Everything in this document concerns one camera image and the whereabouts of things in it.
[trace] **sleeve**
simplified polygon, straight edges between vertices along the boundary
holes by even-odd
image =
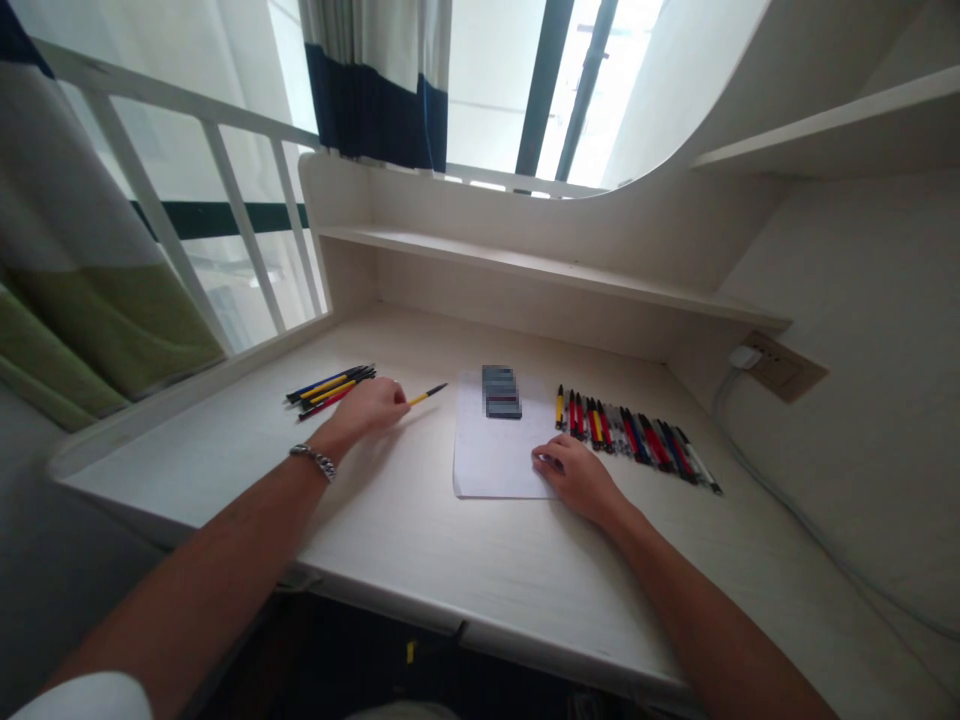
[[[48,690],[10,720],[152,720],[150,702],[129,675],[84,675]]]

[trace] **bracelet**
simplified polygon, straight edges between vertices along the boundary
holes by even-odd
[[[330,482],[331,485],[333,484],[333,481],[336,480],[337,468],[330,461],[330,458],[328,458],[326,455],[323,455],[322,453],[318,453],[309,445],[304,445],[302,443],[299,445],[294,445],[292,448],[290,448],[290,454],[306,455],[310,458],[313,458],[313,461],[317,463],[317,467],[323,470],[323,474],[327,476],[327,480]]]

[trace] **railing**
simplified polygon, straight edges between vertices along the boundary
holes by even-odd
[[[514,175],[513,173],[486,170],[484,168],[470,167],[469,165],[457,165],[456,163],[447,163],[445,179],[452,182],[463,182],[468,185],[485,187],[490,190],[502,190],[504,192],[522,190],[537,197],[563,200],[591,197],[592,195],[607,192],[606,190],[598,188],[571,185],[570,183],[559,182],[557,180],[541,180],[540,178],[529,177],[528,175]]]
[[[310,302],[315,316],[324,314],[321,291],[313,273],[307,252],[306,238],[300,221],[298,206],[290,181],[290,168],[283,153],[282,142],[326,151],[320,144],[320,138],[310,132],[258,115],[234,105],[229,105],[205,95],[184,90],[183,88],[155,80],[139,73],[102,62],[80,53],[67,50],[58,45],[34,38],[34,43],[44,59],[53,69],[58,80],[77,87],[90,107],[94,120],[102,131],[113,152],[121,172],[139,203],[139,209],[146,218],[154,236],[163,246],[173,269],[197,306],[211,332],[223,349],[230,353],[233,348],[224,332],[220,318],[204,290],[196,270],[182,244],[182,238],[171,220],[164,203],[160,200],[151,182],[140,156],[123,125],[112,97],[128,98],[154,107],[196,118],[203,128],[204,136],[213,157],[217,173],[227,194],[229,206],[236,227],[240,231],[244,247],[250,257],[254,275],[266,302],[267,310],[276,332],[282,333],[286,325],[277,302],[276,293],[267,271],[263,254],[257,243],[254,226],[250,221],[248,209],[244,204],[237,183],[233,165],[223,141],[222,126],[229,126],[263,135],[270,141],[274,162],[280,176],[290,229],[296,243],[297,255],[304,269]],[[523,191],[538,197],[583,198],[596,195],[603,190],[571,185],[569,183],[541,180],[525,175],[502,173],[483,168],[450,164],[445,176],[438,180],[464,182],[492,190]]]

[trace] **desk surface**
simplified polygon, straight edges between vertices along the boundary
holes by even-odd
[[[280,399],[375,361],[408,394],[450,381],[401,427],[359,446],[299,555],[325,578],[468,619],[540,653],[681,687],[683,675],[624,562],[559,501],[458,500],[452,468],[459,371],[503,363],[681,425],[718,498],[602,456],[631,502],[743,608],[844,717],[944,717],[949,699],[800,526],[722,447],[661,365],[380,305],[199,402],[65,485],[199,527],[327,417],[298,425]],[[544,439],[555,434],[544,428]]]

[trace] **white paper sheet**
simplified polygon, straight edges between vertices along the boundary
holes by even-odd
[[[538,377],[517,376],[523,417],[488,418],[480,372],[460,373],[453,489],[457,497],[552,498],[533,470],[530,451],[557,434],[556,395]]]

